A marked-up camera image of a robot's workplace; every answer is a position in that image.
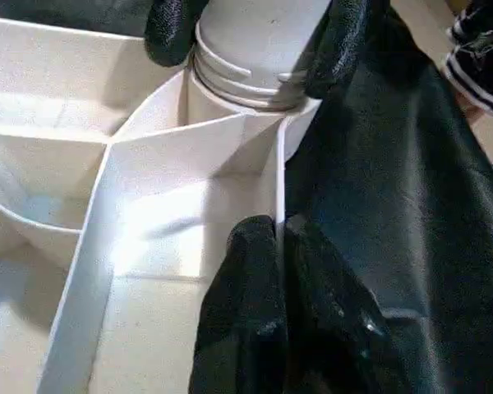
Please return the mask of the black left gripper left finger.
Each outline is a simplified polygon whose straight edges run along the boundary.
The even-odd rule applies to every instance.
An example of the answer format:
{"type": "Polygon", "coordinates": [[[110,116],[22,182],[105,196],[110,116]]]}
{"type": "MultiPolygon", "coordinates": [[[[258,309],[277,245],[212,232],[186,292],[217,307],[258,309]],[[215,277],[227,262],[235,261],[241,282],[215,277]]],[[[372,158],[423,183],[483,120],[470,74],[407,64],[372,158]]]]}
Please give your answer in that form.
{"type": "Polygon", "coordinates": [[[281,393],[287,315],[273,220],[240,221],[200,307],[190,393],[281,393]]]}

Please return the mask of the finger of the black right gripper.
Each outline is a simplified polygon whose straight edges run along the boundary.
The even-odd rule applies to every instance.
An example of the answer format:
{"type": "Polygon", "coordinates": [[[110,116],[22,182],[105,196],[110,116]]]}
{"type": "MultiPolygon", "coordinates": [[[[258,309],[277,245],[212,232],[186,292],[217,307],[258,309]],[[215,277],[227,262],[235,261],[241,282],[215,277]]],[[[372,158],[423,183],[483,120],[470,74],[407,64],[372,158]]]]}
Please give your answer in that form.
{"type": "Polygon", "coordinates": [[[332,1],[320,23],[304,90],[312,99],[342,96],[366,46],[381,30],[389,1],[332,1]]]}
{"type": "Polygon", "coordinates": [[[163,67],[181,65],[195,41],[195,27],[208,0],[153,1],[145,27],[149,58],[163,67]]]}

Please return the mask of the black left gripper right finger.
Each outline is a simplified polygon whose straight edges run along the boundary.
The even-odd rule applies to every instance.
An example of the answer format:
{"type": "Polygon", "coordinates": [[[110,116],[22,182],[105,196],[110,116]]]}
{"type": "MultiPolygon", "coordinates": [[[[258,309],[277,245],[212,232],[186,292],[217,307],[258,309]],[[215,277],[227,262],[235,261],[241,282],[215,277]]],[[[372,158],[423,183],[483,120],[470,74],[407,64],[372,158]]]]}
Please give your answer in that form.
{"type": "Polygon", "coordinates": [[[405,368],[377,303],[303,216],[285,223],[290,393],[403,393],[405,368]]]}

